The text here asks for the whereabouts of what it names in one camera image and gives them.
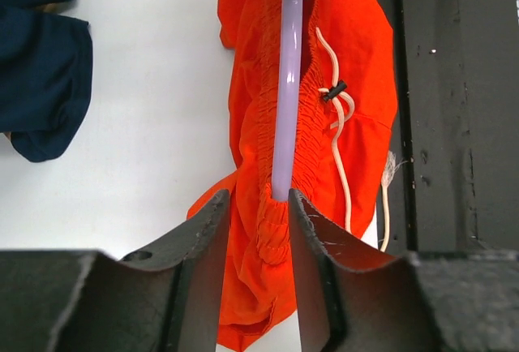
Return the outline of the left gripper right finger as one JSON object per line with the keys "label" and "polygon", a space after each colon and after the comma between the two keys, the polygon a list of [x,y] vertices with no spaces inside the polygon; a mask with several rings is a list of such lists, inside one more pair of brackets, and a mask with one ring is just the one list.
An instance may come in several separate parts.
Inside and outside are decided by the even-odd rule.
{"label": "left gripper right finger", "polygon": [[289,195],[290,241],[305,351],[515,351],[515,251],[392,256]]}

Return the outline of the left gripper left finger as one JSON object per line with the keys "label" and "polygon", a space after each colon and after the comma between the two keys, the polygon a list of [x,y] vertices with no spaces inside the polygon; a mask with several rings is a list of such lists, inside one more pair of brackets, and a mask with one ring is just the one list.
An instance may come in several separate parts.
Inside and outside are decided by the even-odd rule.
{"label": "left gripper left finger", "polygon": [[94,250],[1,254],[4,351],[213,351],[230,196],[116,260]]}

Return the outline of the purple notched hanger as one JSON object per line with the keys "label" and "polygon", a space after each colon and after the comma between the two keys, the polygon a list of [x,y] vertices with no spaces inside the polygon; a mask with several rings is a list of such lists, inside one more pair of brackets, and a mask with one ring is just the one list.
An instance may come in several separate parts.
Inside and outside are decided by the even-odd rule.
{"label": "purple notched hanger", "polygon": [[303,0],[282,0],[281,47],[276,131],[272,161],[272,198],[285,202],[291,188],[302,58]]}

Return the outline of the orange shorts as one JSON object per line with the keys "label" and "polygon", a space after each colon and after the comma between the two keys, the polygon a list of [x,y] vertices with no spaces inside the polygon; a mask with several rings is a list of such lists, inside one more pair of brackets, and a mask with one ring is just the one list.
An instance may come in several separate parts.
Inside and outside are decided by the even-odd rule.
{"label": "orange shorts", "polygon": [[[272,198],[281,0],[218,0],[234,52],[229,146],[235,171],[191,206],[230,193],[217,341],[243,351],[296,308],[288,208]],[[361,238],[375,211],[397,113],[393,31],[377,0],[306,0],[292,184]]]}

